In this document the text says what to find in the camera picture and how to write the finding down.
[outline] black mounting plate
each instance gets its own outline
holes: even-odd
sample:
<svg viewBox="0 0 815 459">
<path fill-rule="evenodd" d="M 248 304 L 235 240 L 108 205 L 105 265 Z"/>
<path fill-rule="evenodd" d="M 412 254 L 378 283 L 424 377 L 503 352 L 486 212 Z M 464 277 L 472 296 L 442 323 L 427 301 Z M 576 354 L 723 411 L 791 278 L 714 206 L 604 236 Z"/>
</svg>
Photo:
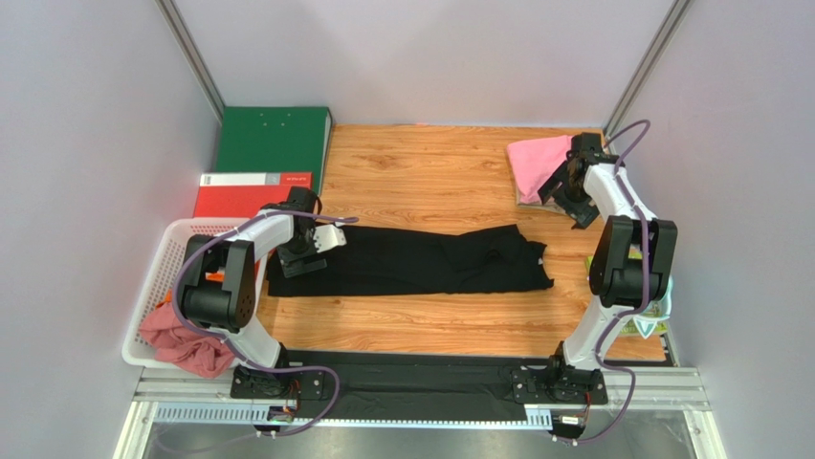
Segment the black mounting plate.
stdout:
<svg viewBox="0 0 815 459">
<path fill-rule="evenodd" d="M 556 400 L 546 393 L 543 379 L 537 378 L 532 370 L 519 369 L 512 372 L 512 394 L 516 403 L 519 404 L 583 404 L 584 400 L 564 402 Z M 608 394 L 606 393 L 606 380 L 603 374 L 594 390 L 589 392 L 591 404 L 608 404 Z"/>
</svg>

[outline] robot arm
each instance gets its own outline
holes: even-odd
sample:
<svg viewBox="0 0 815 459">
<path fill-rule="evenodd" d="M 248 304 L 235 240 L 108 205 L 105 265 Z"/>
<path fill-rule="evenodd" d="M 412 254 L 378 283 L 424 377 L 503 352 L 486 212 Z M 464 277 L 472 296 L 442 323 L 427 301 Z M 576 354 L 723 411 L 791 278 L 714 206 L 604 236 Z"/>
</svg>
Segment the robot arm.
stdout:
<svg viewBox="0 0 815 459">
<path fill-rule="evenodd" d="M 606 221 L 589 269 L 589 287 L 594 296 L 577 329 L 553 356 L 561 361 L 562 369 L 599 369 L 595 358 L 598 344 L 604 358 L 631 316 L 619 320 L 599 343 L 606 327 L 614 317 L 642 304 L 642 260 L 629 258 L 631 248 L 641 250 L 642 244 L 642 224 L 632 203 L 648 221 L 649 301 L 661 299 L 668 289 L 676 225 L 657 219 L 642 204 L 628 182 L 625 166 L 621 164 L 615 173 L 617 160 L 617 156 L 603 151 L 599 134 L 575 136 L 567 161 L 540 189 L 542 201 L 554 199 L 575 220 L 575 228 L 586 228 L 597 216 Z"/>
<path fill-rule="evenodd" d="M 313 191 L 294 187 L 285 203 L 266 206 L 259 214 L 312 212 L 316 199 Z M 191 237 L 185 259 L 211 239 Z M 227 338 L 240 355 L 274 368 L 281 346 L 255 315 L 264 268 L 261 262 L 258 273 L 255 264 L 277 249 L 284 275 L 292 277 L 324 268 L 319 254 L 344 244 L 345 236 L 335 225 L 316 226 L 312 218 L 291 214 L 271 215 L 216 244 L 189 267 L 180 283 L 179 309 L 198 328 Z M 210 280 L 212 273 L 222 273 L 223 281 Z"/>
</svg>

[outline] pink towel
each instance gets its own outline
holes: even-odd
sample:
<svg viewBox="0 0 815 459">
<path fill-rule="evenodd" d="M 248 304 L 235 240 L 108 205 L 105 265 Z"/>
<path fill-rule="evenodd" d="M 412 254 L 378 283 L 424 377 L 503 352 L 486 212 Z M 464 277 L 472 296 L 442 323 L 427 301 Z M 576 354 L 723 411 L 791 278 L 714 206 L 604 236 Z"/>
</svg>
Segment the pink towel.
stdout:
<svg viewBox="0 0 815 459">
<path fill-rule="evenodd" d="M 571 136 L 510 143 L 507 146 L 512 174 L 523 204 L 540 204 L 538 190 L 566 160 Z"/>
<path fill-rule="evenodd" d="M 235 358 L 220 340 L 202 337 L 184 328 L 169 304 L 147 315 L 139 327 L 139 333 L 156 348 L 157 361 L 175 363 L 204 378 L 220 375 Z"/>
</svg>

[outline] green object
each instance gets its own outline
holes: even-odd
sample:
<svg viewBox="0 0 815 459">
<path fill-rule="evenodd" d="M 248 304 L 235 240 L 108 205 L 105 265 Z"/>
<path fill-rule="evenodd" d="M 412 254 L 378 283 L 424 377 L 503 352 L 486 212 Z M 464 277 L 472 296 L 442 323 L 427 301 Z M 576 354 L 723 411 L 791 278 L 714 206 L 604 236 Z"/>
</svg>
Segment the green object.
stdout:
<svg viewBox="0 0 815 459">
<path fill-rule="evenodd" d="M 320 194 L 332 123 L 327 107 L 227 107 L 215 172 L 311 172 Z"/>
</svg>

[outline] wood grain surface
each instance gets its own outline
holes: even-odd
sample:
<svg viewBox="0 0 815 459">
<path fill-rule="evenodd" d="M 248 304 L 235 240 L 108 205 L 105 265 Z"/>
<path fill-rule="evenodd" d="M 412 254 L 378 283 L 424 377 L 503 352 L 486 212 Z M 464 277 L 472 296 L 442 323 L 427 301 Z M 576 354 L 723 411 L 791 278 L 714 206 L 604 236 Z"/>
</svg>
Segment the wood grain surface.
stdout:
<svg viewBox="0 0 815 459">
<path fill-rule="evenodd" d="M 603 222 L 572 221 L 518 208 L 506 157 L 511 142 L 579 129 L 339 125 L 321 199 L 324 214 L 359 216 L 370 227 L 460 234 L 518 224 L 548 245 L 555 287 L 521 294 L 274 298 L 258 316 L 290 348 L 443 354 L 548 356 L 577 326 L 591 292 L 584 261 Z M 619 338 L 614 359 L 661 361 L 662 344 Z"/>
</svg>

